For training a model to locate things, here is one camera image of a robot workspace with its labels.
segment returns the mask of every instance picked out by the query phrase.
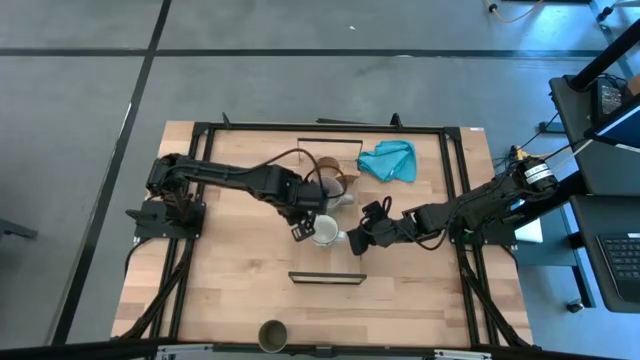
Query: keyboard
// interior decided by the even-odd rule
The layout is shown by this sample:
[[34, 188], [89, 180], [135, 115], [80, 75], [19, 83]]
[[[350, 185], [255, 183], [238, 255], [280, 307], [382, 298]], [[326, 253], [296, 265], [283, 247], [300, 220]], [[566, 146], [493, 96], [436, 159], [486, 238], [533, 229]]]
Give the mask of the keyboard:
[[640, 236], [600, 235], [598, 242], [618, 295], [625, 301], [640, 302]]

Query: monitor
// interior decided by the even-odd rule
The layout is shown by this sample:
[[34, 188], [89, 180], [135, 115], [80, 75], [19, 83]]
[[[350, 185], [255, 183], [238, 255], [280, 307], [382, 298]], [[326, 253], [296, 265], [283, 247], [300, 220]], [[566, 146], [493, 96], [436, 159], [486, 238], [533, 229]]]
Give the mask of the monitor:
[[589, 139], [640, 153], [640, 94], [625, 101], [584, 135]]

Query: black desk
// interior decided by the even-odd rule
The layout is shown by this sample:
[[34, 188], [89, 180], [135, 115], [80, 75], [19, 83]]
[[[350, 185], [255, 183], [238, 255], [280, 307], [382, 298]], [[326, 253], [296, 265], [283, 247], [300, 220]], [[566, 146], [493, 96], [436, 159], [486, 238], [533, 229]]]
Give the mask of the black desk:
[[[584, 139], [591, 127], [590, 93], [571, 90], [563, 78], [553, 78], [549, 84], [569, 141]], [[640, 153], [594, 141], [576, 156], [576, 162], [589, 193], [640, 196]]]
[[620, 233], [621, 229], [640, 233], [640, 198], [572, 196], [570, 201], [605, 306], [615, 312], [640, 313], [640, 303], [624, 301], [616, 293], [596, 241], [599, 234]]

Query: white mug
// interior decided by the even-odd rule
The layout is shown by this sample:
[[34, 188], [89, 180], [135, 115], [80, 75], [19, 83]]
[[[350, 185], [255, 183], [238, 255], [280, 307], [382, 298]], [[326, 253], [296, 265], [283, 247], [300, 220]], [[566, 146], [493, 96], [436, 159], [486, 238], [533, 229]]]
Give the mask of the white mug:
[[329, 215], [316, 215], [313, 229], [316, 233], [313, 234], [311, 240], [318, 246], [331, 246], [334, 242], [345, 241], [349, 238], [346, 232], [338, 230], [338, 223]]
[[[342, 194], [344, 188], [340, 181], [336, 180], [331, 176], [323, 176], [322, 177], [322, 187], [327, 192], [328, 196], [336, 196]], [[355, 202], [355, 198], [351, 194], [344, 194], [339, 198], [329, 199], [327, 201], [327, 211], [333, 210], [340, 205], [350, 205]]]

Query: teal cloth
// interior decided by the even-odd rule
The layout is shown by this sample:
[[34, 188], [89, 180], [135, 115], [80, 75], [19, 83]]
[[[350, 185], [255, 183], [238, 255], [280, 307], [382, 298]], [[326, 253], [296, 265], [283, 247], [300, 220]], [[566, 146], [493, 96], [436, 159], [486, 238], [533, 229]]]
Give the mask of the teal cloth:
[[374, 151], [360, 154], [358, 166], [360, 170], [369, 172], [382, 181], [398, 179], [414, 182], [416, 149], [410, 141], [381, 141]]

